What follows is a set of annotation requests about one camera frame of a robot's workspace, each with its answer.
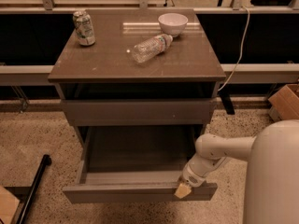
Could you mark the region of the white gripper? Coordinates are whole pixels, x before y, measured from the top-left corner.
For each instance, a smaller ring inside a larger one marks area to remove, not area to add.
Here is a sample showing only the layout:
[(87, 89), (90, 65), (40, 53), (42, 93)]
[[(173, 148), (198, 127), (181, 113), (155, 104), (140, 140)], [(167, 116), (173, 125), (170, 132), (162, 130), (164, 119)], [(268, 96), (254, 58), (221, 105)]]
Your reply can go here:
[(210, 160), (195, 154), (185, 165), (182, 171), (182, 180), (178, 184), (175, 196), (182, 199), (192, 192), (192, 187), (200, 187), (206, 177), (221, 164), (221, 159)]

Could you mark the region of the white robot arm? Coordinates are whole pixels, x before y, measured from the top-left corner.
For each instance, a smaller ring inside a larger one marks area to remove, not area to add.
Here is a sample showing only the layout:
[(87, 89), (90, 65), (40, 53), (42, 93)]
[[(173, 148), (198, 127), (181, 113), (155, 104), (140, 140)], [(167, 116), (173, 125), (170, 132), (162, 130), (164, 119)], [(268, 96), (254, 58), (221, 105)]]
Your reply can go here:
[(229, 159), (246, 161), (243, 224), (299, 224), (299, 120), (269, 125), (255, 136), (201, 135), (175, 195), (182, 199)]

